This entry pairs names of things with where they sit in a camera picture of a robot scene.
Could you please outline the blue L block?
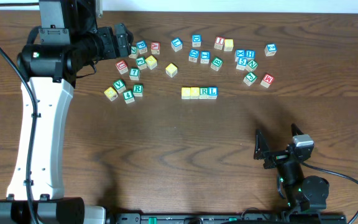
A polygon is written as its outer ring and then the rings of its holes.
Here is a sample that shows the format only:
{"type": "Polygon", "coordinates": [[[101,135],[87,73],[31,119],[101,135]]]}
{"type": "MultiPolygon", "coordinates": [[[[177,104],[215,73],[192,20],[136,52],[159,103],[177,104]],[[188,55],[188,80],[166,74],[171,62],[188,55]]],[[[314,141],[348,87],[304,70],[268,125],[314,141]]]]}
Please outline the blue L block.
{"type": "Polygon", "coordinates": [[[218,88],[215,86],[211,86],[208,88],[208,98],[216,99],[218,97],[218,88]]]}

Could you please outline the green B block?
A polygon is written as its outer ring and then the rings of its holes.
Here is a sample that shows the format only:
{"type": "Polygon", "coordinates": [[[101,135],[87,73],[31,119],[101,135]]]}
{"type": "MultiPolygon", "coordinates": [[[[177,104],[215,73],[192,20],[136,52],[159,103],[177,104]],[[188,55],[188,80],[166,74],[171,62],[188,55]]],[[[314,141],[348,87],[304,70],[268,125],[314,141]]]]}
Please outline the green B block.
{"type": "Polygon", "coordinates": [[[220,68],[223,65],[223,60],[219,57],[215,57],[213,58],[212,62],[211,62],[211,68],[215,71],[219,71],[220,68]]]}

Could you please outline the yellow C block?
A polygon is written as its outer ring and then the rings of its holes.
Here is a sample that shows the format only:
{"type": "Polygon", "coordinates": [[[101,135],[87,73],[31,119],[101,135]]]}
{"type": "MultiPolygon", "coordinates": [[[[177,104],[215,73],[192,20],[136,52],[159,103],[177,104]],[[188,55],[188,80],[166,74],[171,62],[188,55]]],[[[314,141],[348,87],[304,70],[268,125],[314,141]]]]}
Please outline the yellow C block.
{"type": "Polygon", "coordinates": [[[191,98],[191,88],[190,87],[182,87],[181,88],[181,98],[183,100],[191,98]]]}

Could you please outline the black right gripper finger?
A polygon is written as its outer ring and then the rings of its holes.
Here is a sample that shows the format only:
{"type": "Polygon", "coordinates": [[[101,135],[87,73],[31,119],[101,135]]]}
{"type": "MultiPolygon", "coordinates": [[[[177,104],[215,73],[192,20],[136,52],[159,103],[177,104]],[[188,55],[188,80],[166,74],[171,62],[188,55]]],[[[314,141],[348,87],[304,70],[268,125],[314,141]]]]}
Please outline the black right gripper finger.
{"type": "Polygon", "coordinates": [[[255,130],[255,150],[254,150],[254,159],[261,160],[265,159],[269,155],[270,149],[269,145],[267,144],[264,135],[262,134],[261,130],[255,130]]]}
{"type": "Polygon", "coordinates": [[[291,135],[292,136],[298,136],[298,135],[304,135],[303,131],[300,130],[300,128],[295,124],[291,124],[291,135]]]}

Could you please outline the yellow O block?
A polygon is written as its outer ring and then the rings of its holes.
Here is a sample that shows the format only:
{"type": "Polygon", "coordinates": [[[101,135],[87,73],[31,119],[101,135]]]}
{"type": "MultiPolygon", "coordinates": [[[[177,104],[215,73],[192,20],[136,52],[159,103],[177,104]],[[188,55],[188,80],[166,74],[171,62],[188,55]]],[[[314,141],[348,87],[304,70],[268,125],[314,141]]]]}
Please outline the yellow O block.
{"type": "Polygon", "coordinates": [[[191,87],[190,88],[190,98],[199,99],[200,98],[200,87],[191,87]]]}

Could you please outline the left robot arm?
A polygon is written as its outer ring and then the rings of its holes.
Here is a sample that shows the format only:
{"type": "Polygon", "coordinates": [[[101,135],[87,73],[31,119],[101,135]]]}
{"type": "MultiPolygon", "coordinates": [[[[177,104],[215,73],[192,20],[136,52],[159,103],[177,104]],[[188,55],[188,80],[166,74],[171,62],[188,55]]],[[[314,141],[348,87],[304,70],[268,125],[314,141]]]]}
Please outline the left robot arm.
{"type": "Polygon", "coordinates": [[[77,73],[127,57],[132,33],[114,27],[35,27],[13,64],[22,81],[23,117],[15,171],[0,200],[0,223],[112,223],[101,206],[65,197],[63,142],[77,73]]]}

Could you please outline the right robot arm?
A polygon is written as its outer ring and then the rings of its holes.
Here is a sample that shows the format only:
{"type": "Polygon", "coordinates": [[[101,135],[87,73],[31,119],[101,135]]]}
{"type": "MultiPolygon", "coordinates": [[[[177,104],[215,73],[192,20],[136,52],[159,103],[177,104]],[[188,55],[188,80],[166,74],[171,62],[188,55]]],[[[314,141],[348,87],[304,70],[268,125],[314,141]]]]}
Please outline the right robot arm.
{"type": "Polygon", "coordinates": [[[290,208],[298,213],[326,209],[329,182],[315,175],[304,176],[301,165],[311,157],[312,138],[291,125],[292,139],[282,151],[271,151],[261,130],[255,131],[254,159],[263,160],[264,169],[278,170],[278,181],[285,191],[290,208]]]}

